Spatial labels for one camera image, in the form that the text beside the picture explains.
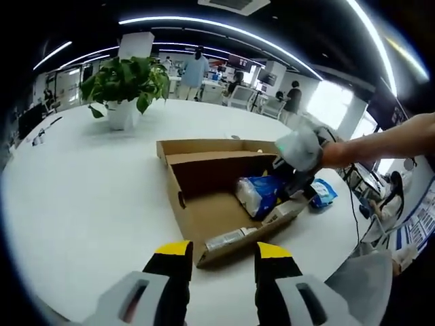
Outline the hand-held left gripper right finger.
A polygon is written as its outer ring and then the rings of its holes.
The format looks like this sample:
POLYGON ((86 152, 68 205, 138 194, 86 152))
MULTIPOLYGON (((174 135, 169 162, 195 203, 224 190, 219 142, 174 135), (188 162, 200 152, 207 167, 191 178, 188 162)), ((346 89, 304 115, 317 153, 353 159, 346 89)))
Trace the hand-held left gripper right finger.
POLYGON ((303 274, 293 255, 258 242, 255 305, 260 325, 359 325, 348 303, 324 282, 303 274))

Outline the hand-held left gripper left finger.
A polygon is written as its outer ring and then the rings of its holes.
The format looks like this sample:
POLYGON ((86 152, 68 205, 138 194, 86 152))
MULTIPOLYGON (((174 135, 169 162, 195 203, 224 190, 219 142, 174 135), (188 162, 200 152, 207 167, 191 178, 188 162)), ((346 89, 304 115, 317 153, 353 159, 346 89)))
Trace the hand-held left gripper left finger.
POLYGON ((190 301, 193 243, 159 247, 140 272, 106 290, 83 325, 185 325, 190 301))

